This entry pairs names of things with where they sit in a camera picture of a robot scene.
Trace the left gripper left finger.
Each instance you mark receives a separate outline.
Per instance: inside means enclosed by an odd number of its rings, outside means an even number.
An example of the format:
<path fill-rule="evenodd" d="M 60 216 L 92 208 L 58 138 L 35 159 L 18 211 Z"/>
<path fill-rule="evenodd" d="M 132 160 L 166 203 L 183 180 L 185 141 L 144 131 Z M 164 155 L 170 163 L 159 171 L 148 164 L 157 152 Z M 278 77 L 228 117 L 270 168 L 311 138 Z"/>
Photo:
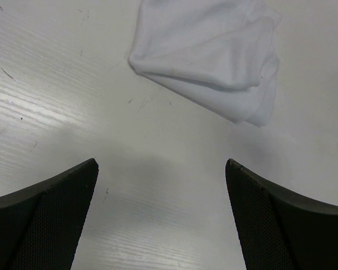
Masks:
<path fill-rule="evenodd" d="M 0 269 L 71 269 L 99 174 L 88 159 L 0 197 Z"/>

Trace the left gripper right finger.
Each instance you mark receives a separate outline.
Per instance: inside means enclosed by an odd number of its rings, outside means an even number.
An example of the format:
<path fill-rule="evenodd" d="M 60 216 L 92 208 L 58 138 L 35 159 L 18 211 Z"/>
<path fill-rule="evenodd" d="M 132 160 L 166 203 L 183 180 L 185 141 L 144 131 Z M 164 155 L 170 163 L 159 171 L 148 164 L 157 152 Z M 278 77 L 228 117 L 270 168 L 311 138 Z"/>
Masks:
<path fill-rule="evenodd" d="M 233 159 L 225 177 L 247 269 L 338 269 L 338 206 L 295 193 Z"/>

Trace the light white skirt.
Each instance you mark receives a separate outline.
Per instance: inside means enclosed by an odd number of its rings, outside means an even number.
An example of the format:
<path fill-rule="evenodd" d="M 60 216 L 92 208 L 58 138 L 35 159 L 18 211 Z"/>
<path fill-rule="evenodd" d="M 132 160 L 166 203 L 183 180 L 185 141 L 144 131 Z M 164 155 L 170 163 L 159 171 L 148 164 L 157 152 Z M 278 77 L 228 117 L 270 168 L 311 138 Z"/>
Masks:
<path fill-rule="evenodd" d="M 128 61 L 234 123 L 262 127 L 274 107 L 280 21 L 264 1 L 142 1 Z"/>

